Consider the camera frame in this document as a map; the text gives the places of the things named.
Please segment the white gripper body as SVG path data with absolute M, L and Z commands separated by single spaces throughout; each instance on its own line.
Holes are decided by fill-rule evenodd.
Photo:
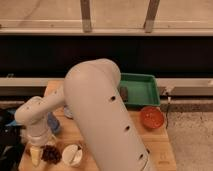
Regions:
M 27 132 L 27 139 L 33 146 L 44 146 L 49 141 L 51 136 L 52 133 L 50 130 L 47 130 L 44 133 L 39 133 L 38 135 L 34 135 L 30 131 Z

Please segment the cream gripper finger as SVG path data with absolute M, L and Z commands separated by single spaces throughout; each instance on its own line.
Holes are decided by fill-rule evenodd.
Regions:
M 37 167 L 40 164 L 43 149 L 41 147 L 31 146 L 30 155 L 32 164 Z

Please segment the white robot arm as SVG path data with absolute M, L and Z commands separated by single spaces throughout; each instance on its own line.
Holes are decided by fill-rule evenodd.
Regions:
M 46 97 L 18 108 L 15 120 L 31 129 L 29 140 L 42 146 L 46 114 L 67 106 L 100 171 L 157 171 L 118 92 L 121 73 L 109 59 L 81 62 Z

